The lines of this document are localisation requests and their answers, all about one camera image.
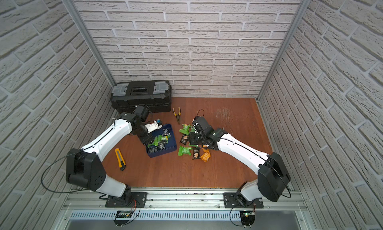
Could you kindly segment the green cookie packet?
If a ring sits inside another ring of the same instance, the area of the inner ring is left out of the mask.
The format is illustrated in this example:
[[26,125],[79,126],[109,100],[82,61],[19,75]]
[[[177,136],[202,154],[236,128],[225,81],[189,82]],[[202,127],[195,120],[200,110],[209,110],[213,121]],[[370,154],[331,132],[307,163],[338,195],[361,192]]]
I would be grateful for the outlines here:
[[182,128],[179,130],[180,133],[184,135],[189,135],[191,130],[190,124],[182,124]]
[[180,146],[179,147],[179,150],[178,150],[178,156],[183,156],[183,155],[189,155],[191,156],[191,150],[193,148],[192,147],[183,147],[183,146]]

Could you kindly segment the black cookie packet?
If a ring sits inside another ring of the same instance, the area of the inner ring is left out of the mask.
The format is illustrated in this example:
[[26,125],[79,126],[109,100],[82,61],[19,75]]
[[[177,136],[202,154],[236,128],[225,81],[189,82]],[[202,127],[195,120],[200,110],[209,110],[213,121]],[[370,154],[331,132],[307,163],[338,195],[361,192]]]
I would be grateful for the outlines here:
[[200,159],[200,148],[199,147],[193,148],[192,159],[193,160]]
[[187,145],[188,141],[189,141],[189,135],[183,134],[180,140],[180,144]]

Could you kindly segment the dark blue storage box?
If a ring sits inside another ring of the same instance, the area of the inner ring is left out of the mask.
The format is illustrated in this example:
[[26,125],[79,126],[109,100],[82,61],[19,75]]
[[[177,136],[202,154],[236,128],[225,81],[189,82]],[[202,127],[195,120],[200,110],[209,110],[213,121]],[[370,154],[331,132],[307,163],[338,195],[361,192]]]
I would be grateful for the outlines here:
[[153,158],[176,151],[177,143],[170,124],[163,125],[162,128],[153,131],[151,135],[154,137],[154,142],[146,147],[149,157]]

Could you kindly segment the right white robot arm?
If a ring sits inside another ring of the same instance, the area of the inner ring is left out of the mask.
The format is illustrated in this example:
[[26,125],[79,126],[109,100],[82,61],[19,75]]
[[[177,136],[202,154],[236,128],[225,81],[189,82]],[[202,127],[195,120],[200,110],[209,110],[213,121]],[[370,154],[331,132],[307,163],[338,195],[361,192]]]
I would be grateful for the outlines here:
[[219,150],[234,157],[257,175],[256,180],[244,183],[237,190],[236,198],[240,202],[248,203],[262,197],[277,202],[287,189],[291,177],[279,154],[258,151],[222,129],[216,129],[208,135],[192,131],[189,140],[192,144]]

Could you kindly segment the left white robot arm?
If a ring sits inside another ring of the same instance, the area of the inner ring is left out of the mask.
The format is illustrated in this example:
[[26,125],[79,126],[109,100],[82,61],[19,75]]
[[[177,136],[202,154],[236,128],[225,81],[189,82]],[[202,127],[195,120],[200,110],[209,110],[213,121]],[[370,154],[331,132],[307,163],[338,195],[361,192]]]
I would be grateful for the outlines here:
[[66,181],[93,192],[113,197],[123,197],[127,185],[109,177],[102,164],[107,154],[125,136],[133,134],[144,145],[154,142],[152,132],[162,127],[160,120],[143,124],[141,116],[133,113],[120,114],[114,123],[100,136],[81,149],[72,149],[66,158]]

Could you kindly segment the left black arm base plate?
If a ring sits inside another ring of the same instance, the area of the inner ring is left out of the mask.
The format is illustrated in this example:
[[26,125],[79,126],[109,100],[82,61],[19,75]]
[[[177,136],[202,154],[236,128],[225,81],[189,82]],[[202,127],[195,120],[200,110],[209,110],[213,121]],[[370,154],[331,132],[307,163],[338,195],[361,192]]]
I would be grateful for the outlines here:
[[105,207],[107,208],[144,208],[147,199],[147,192],[127,192],[122,197],[108,196]]

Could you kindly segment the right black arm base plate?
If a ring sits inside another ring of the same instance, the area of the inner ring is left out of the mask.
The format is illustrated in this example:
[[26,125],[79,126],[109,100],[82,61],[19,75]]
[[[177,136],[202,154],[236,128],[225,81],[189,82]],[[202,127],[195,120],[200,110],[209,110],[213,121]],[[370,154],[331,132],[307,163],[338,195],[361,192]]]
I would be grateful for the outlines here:
[[264,208],[263,201],[261,198],[248,201],[241,195],[237,193],[233,193],[233,192],[223,193],[223,202],[224,202],[224,207],[227,209],[232,209],[232,208],[263,209]]

